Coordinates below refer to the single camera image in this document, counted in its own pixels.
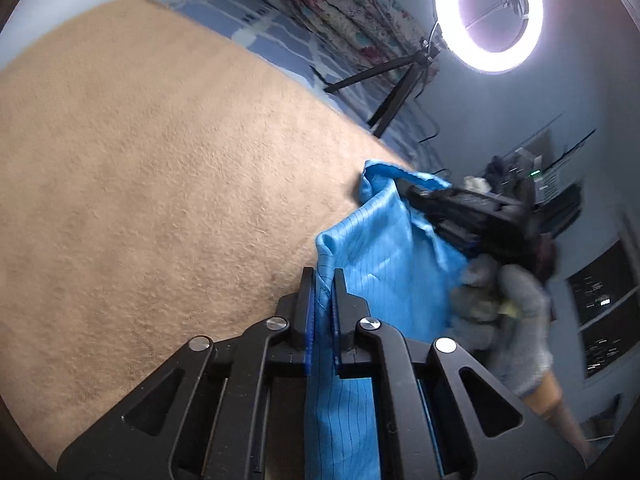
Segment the right gloved hand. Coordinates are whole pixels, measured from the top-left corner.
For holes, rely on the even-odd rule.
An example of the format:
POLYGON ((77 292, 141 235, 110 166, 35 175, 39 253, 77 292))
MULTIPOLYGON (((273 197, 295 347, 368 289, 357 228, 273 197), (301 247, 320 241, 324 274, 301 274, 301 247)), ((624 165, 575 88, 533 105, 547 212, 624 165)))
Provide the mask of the right gloved hand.
POLYGON ((521 398, 550 372, 550 298, 527 270, 488 255, 471 260, 449 293, 445 335, 521 398))

